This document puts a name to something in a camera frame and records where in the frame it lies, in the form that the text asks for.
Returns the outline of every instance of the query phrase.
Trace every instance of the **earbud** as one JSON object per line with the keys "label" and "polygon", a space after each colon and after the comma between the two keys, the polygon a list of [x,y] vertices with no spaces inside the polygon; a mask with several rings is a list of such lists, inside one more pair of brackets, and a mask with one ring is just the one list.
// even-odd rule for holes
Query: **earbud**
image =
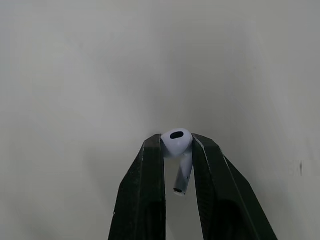
{"label": "earbud", "polygon": [[165,158],[174,158],[182,155],[179,170],[174,184],[174,192],[179,196],[186,195],[192,167],[192,134],[184,128],[176,128],[161,136],[164,144]]}

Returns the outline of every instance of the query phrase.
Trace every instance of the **white wall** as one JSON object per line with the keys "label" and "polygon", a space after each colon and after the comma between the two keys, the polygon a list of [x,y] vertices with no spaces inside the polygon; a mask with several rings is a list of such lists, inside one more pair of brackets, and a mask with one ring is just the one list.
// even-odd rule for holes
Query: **white wall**
{"label": "white wall", "polygon": [[[176,127],[221,146],[280,240],[318,239],[319,10],[315,0],[1,1],[1,239],[105,240],[144,139]],[[175,167],[166,163],[169,187]],[[194,183],[167,200],[168,239],[201,239]],[[187,216],[195,227],[181,234]]]}

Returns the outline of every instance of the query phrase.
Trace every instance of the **white earbud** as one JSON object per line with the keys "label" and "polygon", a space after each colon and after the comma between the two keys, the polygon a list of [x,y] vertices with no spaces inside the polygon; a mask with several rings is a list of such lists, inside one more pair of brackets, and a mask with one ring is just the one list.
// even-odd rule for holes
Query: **white earbud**
{"label": "white earbud", "polygon": [[161,136],[164,144],[163,155],[165,158],[174,158],[183,155],[174,184],[174,192],[179,196],[186,195],[191,171],[192,159],[192,134],[184,128],[176,128]]}

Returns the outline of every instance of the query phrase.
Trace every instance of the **gray wall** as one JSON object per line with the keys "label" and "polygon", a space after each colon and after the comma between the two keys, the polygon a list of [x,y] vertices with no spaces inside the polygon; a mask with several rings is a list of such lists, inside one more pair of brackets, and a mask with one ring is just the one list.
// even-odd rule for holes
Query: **gray wall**
{"label": "gray wall", "polygon": [[[319,10],[312,0],[3,0],[1,239],[105,240],[144,139],[176,127],[221,146],[280,240],[318,239]],[[168,188],[177,165],[166,162]],[[167,200],[168,239],[200,239],[194,183]]]}

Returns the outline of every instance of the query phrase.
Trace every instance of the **wireless earbud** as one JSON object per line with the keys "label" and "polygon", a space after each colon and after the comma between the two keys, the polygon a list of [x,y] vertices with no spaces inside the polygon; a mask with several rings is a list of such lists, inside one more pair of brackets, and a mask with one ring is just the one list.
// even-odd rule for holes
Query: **wireless earbud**
{"label": "wireless earbud", "polygon": [[177,195],[184,196],[193,167],[192,134],[184,128],[176,128],[163,134],[161,140],[164,144],[163,155],[165,158],[182,155],[173,190]]}

